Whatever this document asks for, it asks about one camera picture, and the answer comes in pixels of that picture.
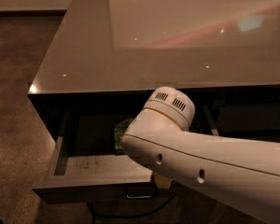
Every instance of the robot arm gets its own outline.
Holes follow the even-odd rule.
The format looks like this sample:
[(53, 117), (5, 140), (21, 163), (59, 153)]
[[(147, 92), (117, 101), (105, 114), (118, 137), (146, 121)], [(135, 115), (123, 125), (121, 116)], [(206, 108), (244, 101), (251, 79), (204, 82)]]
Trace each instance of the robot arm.
[(193, 102), (155, 90), (121, 139), (126, 154), (161, 175), (267, 223), (280, 223), (280, 144), (188, 132)]

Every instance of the glossy gray tabletop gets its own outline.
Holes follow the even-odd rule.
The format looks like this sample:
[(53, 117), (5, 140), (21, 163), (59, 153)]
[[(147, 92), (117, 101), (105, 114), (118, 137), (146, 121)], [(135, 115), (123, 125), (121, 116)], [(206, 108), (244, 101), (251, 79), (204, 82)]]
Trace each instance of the glossy gray tabletop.
[(30, 93), (280, 84), (280, 0), (73, 0)]

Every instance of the ventilation slot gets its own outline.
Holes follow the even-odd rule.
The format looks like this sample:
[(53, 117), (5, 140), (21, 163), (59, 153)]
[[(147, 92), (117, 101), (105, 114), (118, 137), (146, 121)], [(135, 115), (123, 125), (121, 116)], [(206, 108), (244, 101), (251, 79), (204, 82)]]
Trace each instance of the ventilation slot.
[(177, 100), (177, 99), (174, 99), (172, 105), (179, 108), (181, 111), (183, 111), (184, 108), (186, 107), (186, 105), (184, 103), (182, 103), (180, 100)]
[(167, 93), (158, 92), (155, 98), (165, 101), (167, 97), (168, 97)]

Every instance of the concrete floor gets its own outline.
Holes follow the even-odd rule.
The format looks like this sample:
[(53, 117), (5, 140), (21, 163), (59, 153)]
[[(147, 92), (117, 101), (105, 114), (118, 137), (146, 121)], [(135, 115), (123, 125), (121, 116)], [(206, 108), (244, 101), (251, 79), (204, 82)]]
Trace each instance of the concrete floor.
[[(0, 218), (9, 223), (91, 223), (86, 204), (48, 205), (31, 191), (44, 180), (54, 148), (46, 127), (27, 98), (28, 84), (61, 17), (0, 18)], [(109, 215), (143, 213), (164, 200), (97, 203)], [(149, 217), (102, 219), (96, 223), (260, 224), (243, 213), (189, 190)]]

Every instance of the bolt hole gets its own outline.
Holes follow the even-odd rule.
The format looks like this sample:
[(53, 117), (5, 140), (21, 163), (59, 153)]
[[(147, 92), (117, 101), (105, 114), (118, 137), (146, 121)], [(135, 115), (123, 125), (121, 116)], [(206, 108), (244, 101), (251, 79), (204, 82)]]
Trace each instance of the bolt hole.
[(157, 163), (157, 164), (161, 164), (161, 161), (162, 161), (162, 155), (159, 153), (159, 154), (157, 155), (156, 163)]
[(200, 184), (204, 183), (205, 182), (205, 171), (204, 169), (201, 169), (198, 173), (198, 177), (197, 177), (197, 180)]

